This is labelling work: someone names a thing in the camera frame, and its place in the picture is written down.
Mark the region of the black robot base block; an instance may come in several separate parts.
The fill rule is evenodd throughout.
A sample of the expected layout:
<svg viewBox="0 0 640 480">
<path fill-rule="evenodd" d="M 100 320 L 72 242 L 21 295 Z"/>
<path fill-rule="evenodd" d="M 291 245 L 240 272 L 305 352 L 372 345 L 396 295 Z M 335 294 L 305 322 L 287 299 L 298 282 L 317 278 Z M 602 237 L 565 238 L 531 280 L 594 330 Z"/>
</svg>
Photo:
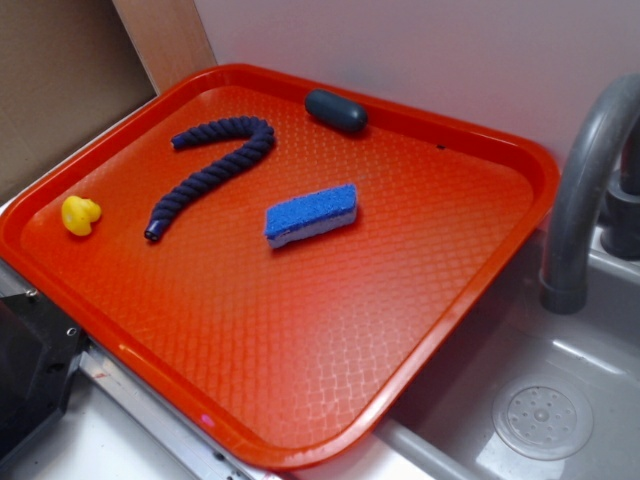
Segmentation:
<svg viewBox="0 0 640 480">
<path fill-rule="evenodd" d="M 1 467 L 66 413 L 83 329 L 35 289 L 1 299 Z"/>
</svg>

